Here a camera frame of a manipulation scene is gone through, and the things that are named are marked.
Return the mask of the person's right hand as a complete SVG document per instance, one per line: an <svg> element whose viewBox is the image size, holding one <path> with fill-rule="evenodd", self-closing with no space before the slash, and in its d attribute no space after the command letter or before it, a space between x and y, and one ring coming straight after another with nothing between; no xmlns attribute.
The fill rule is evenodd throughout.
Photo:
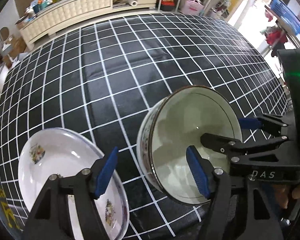
<svg viewBox="0 0 300 240"><path fill-rule="evenodd" d="M283 209L288 207L289 197L300 199L300 184L299 185L272 185L274 189L275 200Z"/></svg>

